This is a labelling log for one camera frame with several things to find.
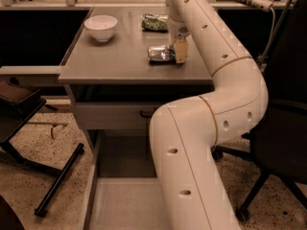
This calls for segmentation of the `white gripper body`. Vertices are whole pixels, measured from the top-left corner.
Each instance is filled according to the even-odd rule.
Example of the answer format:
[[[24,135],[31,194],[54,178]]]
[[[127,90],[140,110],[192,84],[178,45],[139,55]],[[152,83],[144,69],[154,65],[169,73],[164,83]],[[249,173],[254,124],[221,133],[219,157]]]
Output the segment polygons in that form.
[[[184,39],[190,35],[180,13],[173,3],[169,4],[167,27],[172,44],[175,44],[179,39]]]

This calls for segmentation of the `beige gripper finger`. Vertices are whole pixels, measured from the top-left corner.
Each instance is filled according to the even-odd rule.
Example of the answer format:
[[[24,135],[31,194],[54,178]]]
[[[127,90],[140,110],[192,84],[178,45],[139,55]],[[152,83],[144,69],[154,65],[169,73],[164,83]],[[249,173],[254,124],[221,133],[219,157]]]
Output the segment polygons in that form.
[[[184,63],[188,55],[188,42],[185,38],[177,38],[173,43],[176,63]]]

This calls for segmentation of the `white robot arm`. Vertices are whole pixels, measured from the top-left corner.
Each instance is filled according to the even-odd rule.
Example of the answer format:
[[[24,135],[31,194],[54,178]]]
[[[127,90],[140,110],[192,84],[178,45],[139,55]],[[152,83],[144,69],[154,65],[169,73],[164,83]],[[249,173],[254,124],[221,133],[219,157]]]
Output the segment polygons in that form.
[[[201,54],[214,89],[162,105],[150,144],[172,230],[241,230],[212,156],[263,118],[268,90],[252,56],[207,0],[170,0]]]

